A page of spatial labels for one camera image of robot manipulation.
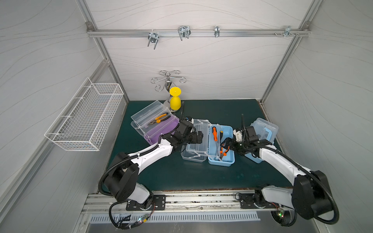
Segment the small blue toolbox clear lid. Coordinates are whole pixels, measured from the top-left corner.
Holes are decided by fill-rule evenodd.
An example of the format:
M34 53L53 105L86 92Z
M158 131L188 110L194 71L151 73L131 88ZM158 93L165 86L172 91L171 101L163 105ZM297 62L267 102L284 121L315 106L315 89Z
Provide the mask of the small blue toolbox clear lid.
M230 149L227 155L219 160L217 144L219 143L220 131L223 131L222 141L227 137L233 137L233 128L231 126L212 124L207 119L194 119L194 127L197 131L202 131L204 137L202 144L188 144L182 148L181 157L186 161L199 162L208 161L211 165L229 167L235 163L235 153ZM212 127L218 131L218 141L213 139Z

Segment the large blue toolbox clear lid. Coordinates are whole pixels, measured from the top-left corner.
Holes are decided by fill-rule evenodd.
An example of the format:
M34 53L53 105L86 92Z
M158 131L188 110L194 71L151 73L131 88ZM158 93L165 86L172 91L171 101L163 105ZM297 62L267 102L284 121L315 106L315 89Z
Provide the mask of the large blue toolbox clear lid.
M279 127L265 119L257 118L250 126L253 126L259 139L266 139L272 144L275 142L275 137L277 135ZM242 127L246 126L244 120L242 120ZM251 159L257 164L260 164L263 160L260 158L259 153L245 153L245 157Z

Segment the purple toolbox clear lid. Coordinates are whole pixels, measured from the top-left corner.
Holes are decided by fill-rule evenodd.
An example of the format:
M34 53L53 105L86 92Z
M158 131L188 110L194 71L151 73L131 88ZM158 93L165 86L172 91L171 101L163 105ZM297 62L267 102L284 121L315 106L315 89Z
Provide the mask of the purple toolbox clear lid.
M175 129L179 118L161 102L155 101L131 116L131 126L150 144L158 142L160 135Z

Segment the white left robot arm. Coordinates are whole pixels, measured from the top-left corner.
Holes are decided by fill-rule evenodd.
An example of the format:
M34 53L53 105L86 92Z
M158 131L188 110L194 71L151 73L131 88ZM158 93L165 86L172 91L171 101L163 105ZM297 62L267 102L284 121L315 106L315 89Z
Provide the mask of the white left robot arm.
M151 202L153 194L138 183L139 175L153 163L171 155L176 149L187 144L201 144L203 138L203 132L197 131L192 122L181 120L169 133L161 134L155 144L130 154L118 153L98 181L99 192L114 197L118 202Z

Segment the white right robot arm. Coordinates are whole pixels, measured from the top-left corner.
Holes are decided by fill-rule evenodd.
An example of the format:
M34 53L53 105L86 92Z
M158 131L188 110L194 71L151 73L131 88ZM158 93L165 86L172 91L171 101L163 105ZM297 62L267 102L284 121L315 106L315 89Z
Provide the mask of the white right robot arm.
M255 190L253 202L258 208L265 203L275 203L294 210L294 214L303 219L315 219L324 224L333 225L340 219L340 212L333 198L326 175L301 166L277 149L272 142L260 139L254 127L242 126L234 130L233 136L214 135L219 138L219 155L234 151L242 156L250 154L261 159L291 184L291 188L264 185Z

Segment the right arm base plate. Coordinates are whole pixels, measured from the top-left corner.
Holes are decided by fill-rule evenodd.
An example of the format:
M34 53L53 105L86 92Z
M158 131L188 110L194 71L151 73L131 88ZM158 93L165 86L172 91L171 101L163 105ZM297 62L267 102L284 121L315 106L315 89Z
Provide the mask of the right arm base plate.
M262 194L236 193L235 199L239 202L241 209L277 209L278 206L266 201Z

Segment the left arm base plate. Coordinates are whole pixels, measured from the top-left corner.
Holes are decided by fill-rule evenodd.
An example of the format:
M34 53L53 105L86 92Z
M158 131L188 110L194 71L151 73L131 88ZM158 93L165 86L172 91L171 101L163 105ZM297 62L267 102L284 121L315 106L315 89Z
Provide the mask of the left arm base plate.
M138 203L134 200L129 200L126 205L126 211L150 211L166 208L166 195L151 195L144 203Z

